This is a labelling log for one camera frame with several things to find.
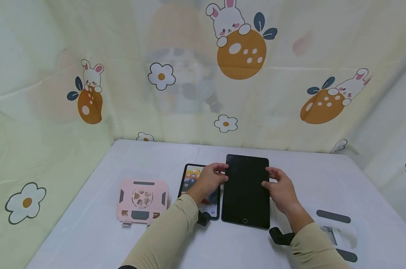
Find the tablet screen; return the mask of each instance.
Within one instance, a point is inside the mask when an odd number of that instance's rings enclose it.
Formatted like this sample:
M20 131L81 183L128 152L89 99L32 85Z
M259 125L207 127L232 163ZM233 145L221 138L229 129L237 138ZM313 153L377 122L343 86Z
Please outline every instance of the tablet screen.
M185 172L183 173L179 196L183 195L189 189L191 189L192 186L194 186L194 184L198 181L203 168L203 165L197 164L187 164L185 166ZM212 220L219 218L219 189L220 188L216 189L211 195L205 197L198 207L198 210L200 210L200 212L209 213Z
M269 180L266 158L228 154L225 174L222 220L248 226L270 227L270 196L262 187Z

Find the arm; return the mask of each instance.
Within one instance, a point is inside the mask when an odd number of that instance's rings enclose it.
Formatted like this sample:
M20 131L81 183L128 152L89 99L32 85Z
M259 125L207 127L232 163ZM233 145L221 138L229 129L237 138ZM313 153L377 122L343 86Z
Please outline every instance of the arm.
M284 213L295 234L290 248L302 269L350 269L324 232L302 207L291 179L280 169L267 167L270 177L277 180L263 182L277 209Z
M165 268L197 223L198 206L203 198L228 180L227 176L218 173L227 167L227 164L211 164L203 168L194 186L144 232L123 262L123 268Z

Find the white tablecloth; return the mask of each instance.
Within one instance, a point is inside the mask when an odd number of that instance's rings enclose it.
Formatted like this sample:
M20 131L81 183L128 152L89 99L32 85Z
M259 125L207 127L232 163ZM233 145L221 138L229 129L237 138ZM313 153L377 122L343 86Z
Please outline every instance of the white tablecloth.
M116 269L146 230L121 227L115 218L124 177L160 179L177 198L185 164L225 162L227 154L268 158L293 180L305 207L355 216L367 230L365 268L406 268L406 224L344 155L118 140L106 153L27 269ZM271 227L289 232L272 202ZM267 230L211 221L195 226L172 268L291 268L287 247Z

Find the black holder arm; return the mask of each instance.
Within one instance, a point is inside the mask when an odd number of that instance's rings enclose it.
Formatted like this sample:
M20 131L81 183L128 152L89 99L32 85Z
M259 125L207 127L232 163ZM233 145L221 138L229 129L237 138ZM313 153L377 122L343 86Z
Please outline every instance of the black holder arm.
M293 232L289 234L282 234L278 227L273 227L269 230L269 234L274 243L282 246L289 246L293 240L295 234Z
M198 211L198 220L197 224L200 224L203 227L206 227L206 225L209 223L210 220L210 214L207 212L201 213L200 210Z

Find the cartoon rabbit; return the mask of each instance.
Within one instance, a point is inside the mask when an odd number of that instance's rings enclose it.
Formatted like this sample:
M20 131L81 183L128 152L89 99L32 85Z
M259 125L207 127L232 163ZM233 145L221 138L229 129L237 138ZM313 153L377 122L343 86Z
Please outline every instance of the cartoon rabbit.
M97 64L94 68L91 68L89 62L85 59L82 60L81 64L83 66L84 89L89 91L89 86L92 86L96 93L100 93L103 90L100 86L101 73L104 71L103 65Z
M357 71L355 76L351 79L345 80L336 86L336 88L331 88L328 90L328 94L331 96L337 95L339 92L342 93L345 99L342 101L342 105L347 106L351 103L351 100L354 99L357 94L369 83L372 77L366 79L369 74L367 68L361 68Z
M236 0L224 0L224 8L220 9L215 3L206 8L206 15L213 20L213 29L218 39L217 46L227 44L227 35L238 30L239 34L245 35L251 30L251 25L245 23L239 9L236 8Z

